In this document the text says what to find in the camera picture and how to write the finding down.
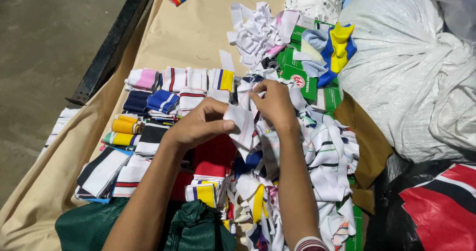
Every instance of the woven plastic sack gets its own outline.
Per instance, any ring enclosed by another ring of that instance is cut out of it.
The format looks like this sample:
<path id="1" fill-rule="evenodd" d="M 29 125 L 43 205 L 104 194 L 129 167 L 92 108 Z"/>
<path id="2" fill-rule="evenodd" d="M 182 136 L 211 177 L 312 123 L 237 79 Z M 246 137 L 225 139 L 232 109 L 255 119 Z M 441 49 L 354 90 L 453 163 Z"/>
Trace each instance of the woven plastic sack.
<path id="1" fill-rule="evenodd" d="M 476 59 L 442 32 L 430 0 L 353 0 L 339 21 L 355 25 L 357 53 L 339 87 L 406 160 L 466 160 L 476 151 Z"/>

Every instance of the label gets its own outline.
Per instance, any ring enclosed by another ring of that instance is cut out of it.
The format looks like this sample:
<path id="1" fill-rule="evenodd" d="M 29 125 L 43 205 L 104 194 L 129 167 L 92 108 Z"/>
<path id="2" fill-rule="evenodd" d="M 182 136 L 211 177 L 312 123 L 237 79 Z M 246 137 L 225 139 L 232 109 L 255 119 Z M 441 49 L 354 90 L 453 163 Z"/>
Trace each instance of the label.
<path id="1" fill-rule="evenodd" d="M 299 88 L 304 87 L 305 82 L 304 82 L 304 78 L 302 76 L 300 76 L 298 74 L 293 74 L 291 76 L 291 78 L 293 78 L 294 81 L 296 81 L 297 87 L 299 87 Z"/>

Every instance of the concrete floor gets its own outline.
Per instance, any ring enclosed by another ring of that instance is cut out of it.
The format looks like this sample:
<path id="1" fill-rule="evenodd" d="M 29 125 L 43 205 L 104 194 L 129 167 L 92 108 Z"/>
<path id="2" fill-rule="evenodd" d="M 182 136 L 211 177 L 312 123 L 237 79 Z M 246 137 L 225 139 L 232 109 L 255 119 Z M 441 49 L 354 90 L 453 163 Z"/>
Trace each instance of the concrete floor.
<path id="1" fill-rule="evenodd" d="M 0 0 L 0 206 L 35 162 L 126 0 Z"/>

